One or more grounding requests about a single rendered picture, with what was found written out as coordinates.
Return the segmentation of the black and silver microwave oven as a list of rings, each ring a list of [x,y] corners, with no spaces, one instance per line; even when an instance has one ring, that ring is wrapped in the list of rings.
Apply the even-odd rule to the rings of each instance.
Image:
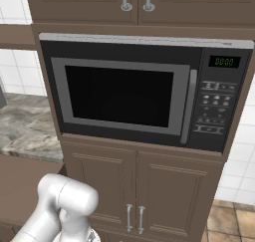
[[[251,40],[42,33],[62,133],[222,151]],[[197,71],[186,144],[190,70]]]

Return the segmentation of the brown cupboard door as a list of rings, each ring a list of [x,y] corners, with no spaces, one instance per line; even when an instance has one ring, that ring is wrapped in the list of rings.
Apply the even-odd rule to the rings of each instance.
[[[142,238],[200,242],[223,164],[174,154],[137,154]]]
[[[122,10],[122,0],[28,0],[34,23],[137,24],[137,0]]]
[[[89,216],[93,227],[127,230],[127,204],[135,229],[135,153],[132,150],[87,144],[62,143],[69,177],[93,187],[99,205]]]
[[[152,12],[143,10],[144,3],[139,0],[141,25],[255,27],[255,0],[151,0]]]

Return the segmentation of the brown wall shelf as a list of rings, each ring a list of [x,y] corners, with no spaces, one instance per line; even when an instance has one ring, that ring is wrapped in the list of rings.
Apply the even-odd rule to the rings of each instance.
[[[30,25],[0,24],[0,49],[36,50]]]

